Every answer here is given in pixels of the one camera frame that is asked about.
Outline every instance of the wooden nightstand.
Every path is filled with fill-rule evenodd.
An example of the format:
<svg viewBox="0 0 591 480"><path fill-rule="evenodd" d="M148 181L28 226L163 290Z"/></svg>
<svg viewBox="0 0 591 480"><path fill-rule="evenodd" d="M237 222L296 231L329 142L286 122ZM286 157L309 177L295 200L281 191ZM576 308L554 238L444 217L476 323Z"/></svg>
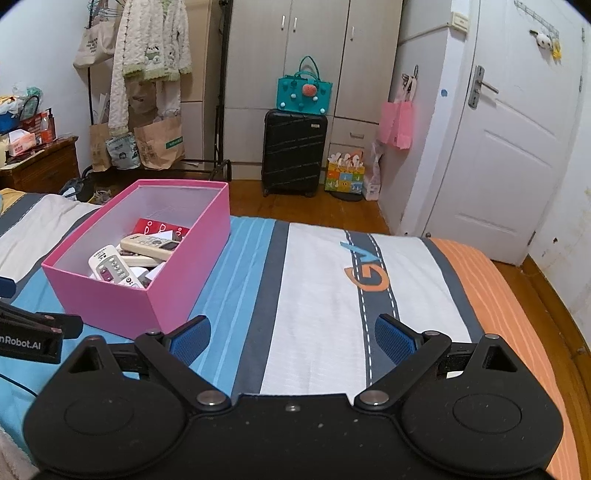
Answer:
<svg viewBox="0 0 591 480"><path fill-rule="evenodd" d="M58 193L68 180L80 176L76 140L78 137L56 141L30 160L13 168L0 168L0 189Z"/></svg>

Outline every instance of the pink bag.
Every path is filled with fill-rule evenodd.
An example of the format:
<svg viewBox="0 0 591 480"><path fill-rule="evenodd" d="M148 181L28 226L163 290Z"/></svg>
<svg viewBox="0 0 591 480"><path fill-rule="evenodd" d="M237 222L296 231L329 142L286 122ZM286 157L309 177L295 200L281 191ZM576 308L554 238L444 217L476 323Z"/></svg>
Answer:
<svg viewBox="0 0 591 480"><path fill-rule="evenodd" d="M378 130L380 142L401 150L410 148L413 141L413 98L416 88L417 79L409 77L408 83L398 89L394 102L382 105Z"/></svg>

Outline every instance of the remote control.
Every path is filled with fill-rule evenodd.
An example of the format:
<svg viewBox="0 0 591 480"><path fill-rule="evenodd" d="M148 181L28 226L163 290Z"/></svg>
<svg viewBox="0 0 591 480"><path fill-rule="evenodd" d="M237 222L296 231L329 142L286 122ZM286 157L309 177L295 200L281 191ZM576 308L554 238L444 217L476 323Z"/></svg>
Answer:
<svg viewBox="0 0 591 480"><path fill-rule="evenodd" d="M88 259L88 265L99 280L127 287L144 288L113 245L107 245L92 255Z"/></svg>
<svg viewBox="0 0 591 480"><path fill-rule="evenodd" d="M154 268L162 263L162 260L123 250L120 245L118 245L116 249L128 267Z"/></svg>
<svg viewBox="0 0 591 480"><path fill-rule="evenodd" d="M163 240L157 236L135 233L121 241L121 248L135 254L167 261L179 243L176 240Z"/></svg>

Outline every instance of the wardrobe door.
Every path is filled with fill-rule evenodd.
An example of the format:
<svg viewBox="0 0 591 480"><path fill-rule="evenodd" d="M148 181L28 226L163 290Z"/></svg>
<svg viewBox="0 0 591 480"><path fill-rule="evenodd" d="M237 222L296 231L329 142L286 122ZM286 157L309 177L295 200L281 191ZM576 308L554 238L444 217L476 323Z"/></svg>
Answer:
<svg viewBox="0 0 591 480"><path fill-rule="evenodd" d="M402 0L351 0L335 116L379 122L388 100Z"/></svg>
<svg viewBox="0 0 591 480"><path fill-rule="evenodd" d="M283 76L291 0L234 0L227 108L275 108Z"/></svg>
<svg viewBox="0 0 591 480"><path fill-rule="evenodd" d="M284 73L293 75L301 59L312 56L320 78L333 83L329 115L335 111L348 13L349 0L293 0L291 7ZM315 71L309 59L303 69Z"/></svg>

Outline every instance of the wardrobe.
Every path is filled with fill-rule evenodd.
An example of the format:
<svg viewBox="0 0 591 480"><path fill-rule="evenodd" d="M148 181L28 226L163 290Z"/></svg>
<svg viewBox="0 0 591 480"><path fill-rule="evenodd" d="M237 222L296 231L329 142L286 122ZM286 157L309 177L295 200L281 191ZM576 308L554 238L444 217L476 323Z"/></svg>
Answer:
<svg viewBox="0 0 591 480"><path fill-rule="evenodd" d="M186 160L213 159L222 58L219 0L185 0L193 72L181 75L181 117Z"/></svg>
<svg viewBox="0 0 591 480"><path fill-rule="evenodd" d="M275 108L277 80L306 55L333 83L323 167L338 151L369 154L390 91L401 7L402 0L234 0L224 157L235 179L261 178L264 118Z"/></svg>

